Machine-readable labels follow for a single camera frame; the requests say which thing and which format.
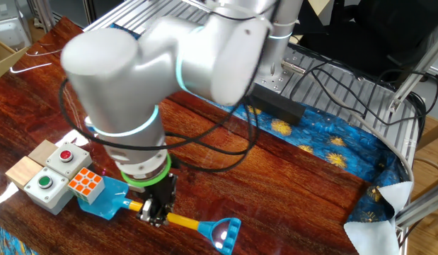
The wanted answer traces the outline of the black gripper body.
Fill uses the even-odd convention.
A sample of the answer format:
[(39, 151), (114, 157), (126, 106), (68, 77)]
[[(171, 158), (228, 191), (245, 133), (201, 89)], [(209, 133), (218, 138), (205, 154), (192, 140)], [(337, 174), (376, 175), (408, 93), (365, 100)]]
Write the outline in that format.
[(173, 211), (177, 178), (175, 174), (168, 173), (158, 183), (145, 188), (145, 191), (149, 193), (149, 198), (152, 199), (151, 219), (166, 219), (167, 214)]

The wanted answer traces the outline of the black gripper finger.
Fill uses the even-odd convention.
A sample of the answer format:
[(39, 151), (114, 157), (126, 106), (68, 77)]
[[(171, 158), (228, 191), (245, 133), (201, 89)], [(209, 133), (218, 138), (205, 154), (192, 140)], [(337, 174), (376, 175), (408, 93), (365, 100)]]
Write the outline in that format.
[(168, 225), (169, 207), (152, 199), (147, 199), (138, 211), (138, 219), (148, 222), (150, 225), (160, 227)]

